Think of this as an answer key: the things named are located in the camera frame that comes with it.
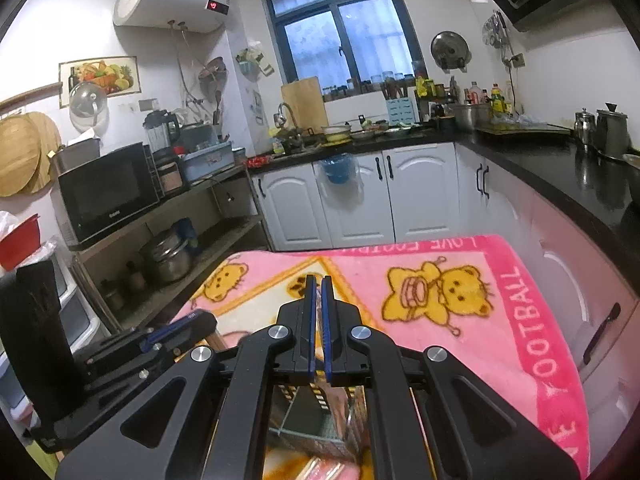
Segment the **window frame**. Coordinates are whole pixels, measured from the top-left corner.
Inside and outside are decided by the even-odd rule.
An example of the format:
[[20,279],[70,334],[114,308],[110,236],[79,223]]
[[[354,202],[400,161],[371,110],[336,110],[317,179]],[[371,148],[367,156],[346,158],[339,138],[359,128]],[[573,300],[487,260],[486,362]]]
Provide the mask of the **window frame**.
[[[354,4],[357,2],[363,2],[363,1],[366,1],[366,0],[321,0],[319,2],[314,2],[312,4],[308,4],[299,9],[290,10],[289,12],[285,12],[279,16],[276,16],[275,10],[273,9],[273,1],[266,0],[269,17],[271,20],[271,25],[273,26],[276,44],[277,44],[278,51],[280,53],[280,59],[282,60],[282,65],[283,65],[285,77],[287,79],[287,83],[297,81],[299,78],[298,78],[298,72],[296,71],[296,65],[293,61],[293,55],[291,53],[291,48],[289,46],[289,39],[287,38],[285,27],[287,25],[290,25],[291,23],[298,22],[299,20],[304,20],[305,18],[310,18],[317,14],[322,14],[324,12],[331,12],[332,17],[334,18],[335,27],[338,30],[338,36],[340,37],[342,51],[347,61],[347,66],[349,67],[351,79],[354,81],[354,87],[356,91],[360,92],[362,81],[360,79],[360,74],[358,73],[356,59],[355,59],[355,56],[353,55],[351,42],[347,35],[347,30],[344,26],[344,22],[342,20],[342,15],[340,13],[339,7],[343,5]],[[396,13],[398,14],[400,26],[402,27],[404,38],[409,47],[409,54],[411,55],[411,59],[424,62],[422,49],[420,48],[420,43],[418,42],[418,36],[415,33],[414,24],[412,23],[411,18],[409,17],[409,11],[406,8],[404,0],[391,0],[391,1],[394,4]]]

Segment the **metal bolt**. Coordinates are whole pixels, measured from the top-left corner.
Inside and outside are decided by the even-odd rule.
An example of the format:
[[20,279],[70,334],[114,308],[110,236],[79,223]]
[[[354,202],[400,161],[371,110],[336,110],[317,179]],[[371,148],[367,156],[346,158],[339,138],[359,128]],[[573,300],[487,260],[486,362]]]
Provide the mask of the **metal bolt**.
[[432,346],[427,350],[427,357],[432,361],[439,363],[447,358],[447,351],[441,346]]
[[351,337],[354,339],[366,339],[371,335],[371,329],[368,326],[354,326],[351,329]]
[[191,350],[191,359],[201,363],[203,361],[207,361],[212,354],[213,352],[208,346],[196,346],[196,348]]
[[269,329],[269,336],[274,339],[282,339],[283,337],[286,337],[288,333],[289,329],[284,325],[273,325]]

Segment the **water heater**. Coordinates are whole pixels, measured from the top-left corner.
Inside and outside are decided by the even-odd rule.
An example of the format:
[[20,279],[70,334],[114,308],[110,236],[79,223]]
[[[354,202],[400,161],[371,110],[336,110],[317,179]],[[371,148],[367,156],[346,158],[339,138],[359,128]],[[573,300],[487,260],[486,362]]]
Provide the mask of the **water heater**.
[[211,32],[229,12],[229,0],[116,0],[113,23],[137,27],[176,29],[184,24],[191,32]]

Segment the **red plastic basket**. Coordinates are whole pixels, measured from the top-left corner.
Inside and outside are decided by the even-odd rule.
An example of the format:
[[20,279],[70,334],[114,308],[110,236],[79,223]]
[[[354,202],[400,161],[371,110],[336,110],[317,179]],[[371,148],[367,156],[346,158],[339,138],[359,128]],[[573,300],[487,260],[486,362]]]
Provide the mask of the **red plastic basket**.
[[13,270],[40,247],[40,226],[37,214],[27,218],[0,240],[0,266]]

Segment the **window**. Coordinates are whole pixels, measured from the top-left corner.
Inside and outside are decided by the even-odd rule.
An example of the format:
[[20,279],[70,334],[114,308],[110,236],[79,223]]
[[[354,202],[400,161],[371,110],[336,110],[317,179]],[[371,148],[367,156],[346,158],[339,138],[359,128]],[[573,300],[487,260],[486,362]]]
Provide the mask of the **window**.
[[403,0],[267,0],[289,82],[321,88],[412,74],[422,52]]

